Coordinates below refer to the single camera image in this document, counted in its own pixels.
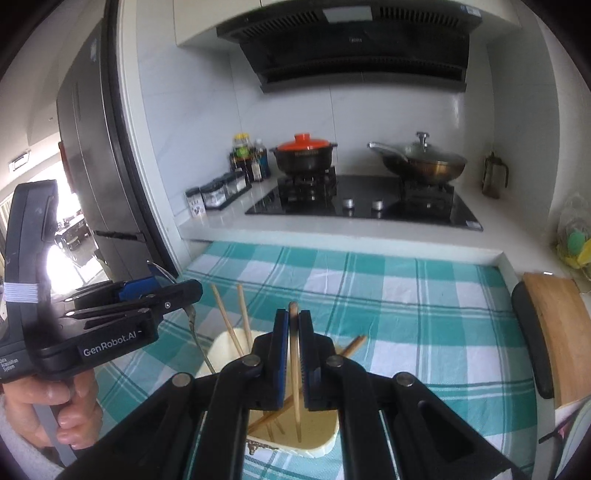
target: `screw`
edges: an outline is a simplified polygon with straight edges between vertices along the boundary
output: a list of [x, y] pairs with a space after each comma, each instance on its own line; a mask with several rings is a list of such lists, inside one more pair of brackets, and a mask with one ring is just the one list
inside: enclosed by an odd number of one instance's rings
[[176, 374], [173, 377], [173, 385], [175, 387], [186, 387], [191, 383], [191, 375], [189, 374]]
[[242, 359], [242, 363], [245, 364], [247, 367], [256, 367], [258, 364], [261, 363], [261, 358], [254, 353], [245, 356]]
[[414, 383], [414, 376], [407, 372], [402, 372], [396, 375], [396, 382], [403, 387], [410, 387]]
[[343, 366], [343, 357], [340, 355], [331, 355], [326, 359], [326, 365], [329, 367], [342, 367]]

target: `range hood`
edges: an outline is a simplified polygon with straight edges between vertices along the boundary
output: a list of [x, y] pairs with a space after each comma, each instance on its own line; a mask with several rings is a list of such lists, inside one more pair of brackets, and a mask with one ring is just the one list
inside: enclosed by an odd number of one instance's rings
[[403, 81], [462, 92], [480, 12], [447, 0], [291, 0], [220, 24], [261, 89]]

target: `kettle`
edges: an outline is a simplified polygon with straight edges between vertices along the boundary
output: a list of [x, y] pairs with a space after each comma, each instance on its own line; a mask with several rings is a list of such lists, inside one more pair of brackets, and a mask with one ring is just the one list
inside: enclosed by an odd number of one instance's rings
[[509, 167], [492, 152], [484, 163], [482, 193], [493, 199], [500, 198], [503, 184], [505, 188], [509, 185]]

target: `finger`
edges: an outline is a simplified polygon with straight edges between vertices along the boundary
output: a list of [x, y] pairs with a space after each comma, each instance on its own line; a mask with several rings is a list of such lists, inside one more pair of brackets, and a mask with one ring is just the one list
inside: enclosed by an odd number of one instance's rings
[[19, 434], [35, 433], [39, 426], [39, 419], [33, 405], [14, 401], [10, 397], [5, 403], [6, 417], [12, 428]]
[[84, 398], [88, 395], [93, 384], [95, 383], [95, 371], [92, 369], [76, 375], [74, 377], [74, 388], [76, 389], [76, 394], [81, 398]]
[[70, 390], [62, 382], [48, 382], [25, 377], [4, 384], [6, 397], [14, 401], [38, 405], [61, 405], [70, 400]]
[[102, 423], [103, 411], [96, 404], [89, 421], [71, 429], [58, 429], [57, 440], [66, 445], [75, 445], [77, 449], [86, 448], [98, 440]]
[[49, 447], [51, 441], [35, 414], [32, 405], [13, 402], [7, 398], [5, 412], [15, 432], [36, 448]]
[[35, 439], [38, 440], [40, 445], [42, 445], [44, 447], [53, 446], [51, 444], [51, 440], [47, 436], [45, 429], [43, 428], [43, 425], [39, 425], [39, 427], [37, 428], [37, 430], [34, 433], [34, 436], [35, 436]]
[[85, 397], [80, 398], [77, 394], [74, 395], [71, 405], [61, 409], [57, 416], [57, 422], [60, 424], [60, 427], [71, 429], [72, 427], [86, 423], [90, 419], [96, 405], [98, 391], [99, 386], [94, 382]]

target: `plastic bag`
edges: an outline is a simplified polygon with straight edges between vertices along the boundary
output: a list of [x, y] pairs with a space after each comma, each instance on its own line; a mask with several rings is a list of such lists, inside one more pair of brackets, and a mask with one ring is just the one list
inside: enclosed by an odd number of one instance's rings
[[566, 201], [560, 214], [556, 250], [569, 267], [579, 270], [591, 264], [591, 211], [578, 193]]

